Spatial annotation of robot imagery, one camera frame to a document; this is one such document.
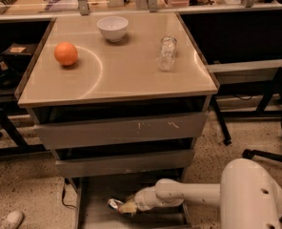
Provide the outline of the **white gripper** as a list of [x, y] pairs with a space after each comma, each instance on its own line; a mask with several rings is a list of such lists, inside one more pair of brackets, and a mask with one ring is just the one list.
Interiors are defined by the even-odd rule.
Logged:
[[150, 211], [151, 209], [157, 207], [159, 204], [159, 198], [156, 195], [154, 187], [144, 188], [138, 191], [133, 200], [129, 200], [123, 203], [119, 211], [122, 214], [135, 215], [137, 209], [140, 211]]

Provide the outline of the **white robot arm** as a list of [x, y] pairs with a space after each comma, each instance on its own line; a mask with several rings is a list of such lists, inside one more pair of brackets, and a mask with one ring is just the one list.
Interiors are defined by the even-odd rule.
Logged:
[[138, 191], [119, 212], [134, 215], [185, 201], [219, 207], [221, 229], [281, 229], [281, 187], [261, 165], [245, 158], [231, 161], [216, 184], [160, 179]]

